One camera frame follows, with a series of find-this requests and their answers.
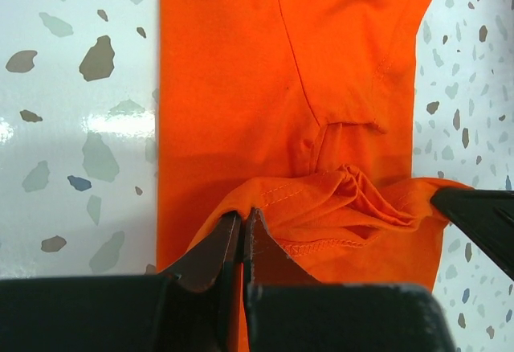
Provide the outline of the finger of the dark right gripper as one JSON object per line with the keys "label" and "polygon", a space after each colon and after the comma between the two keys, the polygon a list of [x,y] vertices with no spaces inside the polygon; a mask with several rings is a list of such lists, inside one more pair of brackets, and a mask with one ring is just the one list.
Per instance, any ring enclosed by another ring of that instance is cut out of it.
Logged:
{"label": "finger of the dark right gripper", "polygon": [[430,204],[513,278],[513,192],[443,187]]}

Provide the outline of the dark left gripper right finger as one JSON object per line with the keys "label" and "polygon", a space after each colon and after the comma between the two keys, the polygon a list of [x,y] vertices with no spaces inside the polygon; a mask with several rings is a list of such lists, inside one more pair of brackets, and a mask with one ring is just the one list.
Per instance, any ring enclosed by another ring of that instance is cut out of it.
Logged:
{"label": "dark left gripper right finger", "polygon": [[252,209],[244,243],[252,351],[452,351],[433,296],[416,284],[322,284],[271,237]]}

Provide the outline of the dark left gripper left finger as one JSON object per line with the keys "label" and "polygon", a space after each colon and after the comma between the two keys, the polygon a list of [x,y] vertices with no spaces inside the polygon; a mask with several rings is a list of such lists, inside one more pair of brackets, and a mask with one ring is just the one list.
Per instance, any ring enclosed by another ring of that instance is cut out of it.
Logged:
{"label": "dark left gripper left finger", "polygon": [[235,351],[240,216],[153,275],[3,280],[4,351]]}

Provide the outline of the orange t shirt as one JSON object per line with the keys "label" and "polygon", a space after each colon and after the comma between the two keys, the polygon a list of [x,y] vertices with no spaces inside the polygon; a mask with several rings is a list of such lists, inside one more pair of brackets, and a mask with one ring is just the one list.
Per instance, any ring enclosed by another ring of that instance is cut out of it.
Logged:
{"label": "orange t shirt", "polygon": [[323,283],[432,289],[446,179],[412,170],[433,0],[161,0],[157,268],[263,213]]}

